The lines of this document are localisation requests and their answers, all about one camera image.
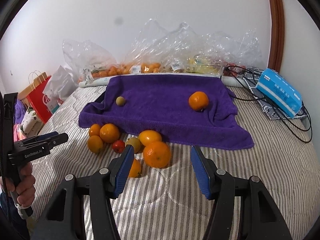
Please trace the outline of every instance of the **silver screw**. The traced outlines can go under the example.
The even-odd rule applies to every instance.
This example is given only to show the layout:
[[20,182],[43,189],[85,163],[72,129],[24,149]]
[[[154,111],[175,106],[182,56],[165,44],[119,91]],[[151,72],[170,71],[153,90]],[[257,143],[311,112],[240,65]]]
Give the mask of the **silver screw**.
[[65,179],[68,180],[72,180],[73,179],[73,175],[72,174],[68,174]]
[[107,174],[109,170],[107,168],[102,168],[99,172],[100,174]]
[[224,169],[217,169],[217,173],[219,175],[224,175],[224,174],[226,174],[226,171]]
[[251,180],[252,180],[253,182],[259,182],[259,181],[260,181],[260,179],[259,179],[257,176],[252,176],[252,177],[251,177]]

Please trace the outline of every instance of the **bag handle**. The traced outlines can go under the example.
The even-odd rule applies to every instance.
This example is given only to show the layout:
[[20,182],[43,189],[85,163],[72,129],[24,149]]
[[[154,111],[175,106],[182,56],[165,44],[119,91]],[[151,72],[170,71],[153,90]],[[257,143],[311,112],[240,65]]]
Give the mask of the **bag handle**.
[[31,87],[32,91],[33,91],[34,89],[36,89],[36,87],[35,87],[34,83],[32,82],[34,89],[32,88],[31,83],[30,83],[30,75],[32,74],[31,79],[34,80],[34,79],[33,79],[33,74],[36,74],[37,77],[39,77],[39,75],[38,75],[36,72],[39,72],[40,75],[43,77],[43,80],[45,80],[43,74],[42,74],[39,70],[35,70],[35,71],[31,72],[31,73],[29,74],[29,76],[28,76],[28,81],[29,81],[29,86]]

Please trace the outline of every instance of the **striped fabric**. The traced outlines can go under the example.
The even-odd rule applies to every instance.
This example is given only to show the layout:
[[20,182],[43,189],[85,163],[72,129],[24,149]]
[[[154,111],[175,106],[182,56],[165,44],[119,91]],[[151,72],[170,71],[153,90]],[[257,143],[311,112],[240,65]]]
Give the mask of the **striped fabric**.
[[[86,146],[88,130],[77,125],[84,105],[94,101],[104,89],[77,89],[42,129],[42,133],[66,132],[69,141],[33,162],[36,220],[67,174],[91,175],[118,156],[110,146],[104,154],[90,153]],[[240,98],[247,97],[244,89],[231,90]],[[293,239],[300,240],[320,213],[320,165],[315,150],[312,144],[295,139],[281,121],[270,121],[256,102],[235,100],[235,104],[239,108],[237,122],[250,132],[255,146],[238,151],[202,147],[202,151],[233,176],[260,177],[284,216]],[[300,120],[293,122],[302,127]],[[296,132],[308,139],[303,132]],[[146,166],[142,154],[137,154],[142,164],[141,177],[129,178],[124,192],[111,201],[121,239],[202,239],[213,202],[200,192],[190,162],[190,146],[172,143],[169,146],[172,159],[165,169]],[[87,240],[92,240],[89,197],[85,197],[84,206]],[[236,198],[230,239],[236,239],[239,208],[240,200]]]

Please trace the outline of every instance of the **mattress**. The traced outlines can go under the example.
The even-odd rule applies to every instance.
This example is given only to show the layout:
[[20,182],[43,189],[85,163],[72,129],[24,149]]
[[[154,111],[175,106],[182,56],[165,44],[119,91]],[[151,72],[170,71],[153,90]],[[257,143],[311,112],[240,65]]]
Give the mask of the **mattress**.
[[[242,88],[230,88],[246,98]],[[36,177],[34,219],[38,219],[55,189],[67,174],[76,177],[92,175],[107,167],[117,157],[110,146],[103,154],[92,154],[86,145],[88,129],[78,126],[78,116],[86,103],[94,101],[105,87],[77,89],[51,117],[41,133],[66,132],[69,141],[55,147],[51,154],[33,161]],[[238,124],[253,138],[251,149],[227,151],[201,147],[205,157],[232,176],[249,178],[256,175],[265,184],[278,205],[294,240],[301,240],[320,214],[320,164],[311,143],[298,141],[279,120],[270,121],[256,102],[235,100]],[[300,120],[293,121],[303,127]],[[297,131],[307,140],[307,135]],[[122,134],[126,140],[130,135]],[[170,165],[165,169],[150,168],[142,154],[142,175],[129,178],[124,192],[111,200],[121,239],[202,239],[213,206],[198,187],[190,162],[190,146],[169,143]],[[84,198],[87,240],[93,239],[90,198]],[[240,199],[235,198],[230,239],[236,239]]]

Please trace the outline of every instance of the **finger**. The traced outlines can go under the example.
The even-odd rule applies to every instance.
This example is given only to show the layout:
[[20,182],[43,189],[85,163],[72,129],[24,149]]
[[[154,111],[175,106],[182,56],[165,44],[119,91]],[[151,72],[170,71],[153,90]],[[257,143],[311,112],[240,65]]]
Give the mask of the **finger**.
[[21,195],[18,196],[17,201],[20,205],[28,207],[29,202],[33,202],[35,199],[35,187],[26,189]]
[[26,189],[31,188],[36,182],[36,179],[34,176],[29,175],[26,176],[22,182],[19,183],[19,185],[16,187],[17,193],[20,195],[23,193]]
[[[5,182],[6,182],[8,191],[14,191],[15,187],[14,187],[14,184],[12,183],[12,181],[10,179],[6,178]],[[0,177],[0,184],[1,184],[1,187],[4,189],[2,177]]]
[[29,176],[32,173],[32,163],[27,163],[21,170],[20,174],[23,176]]

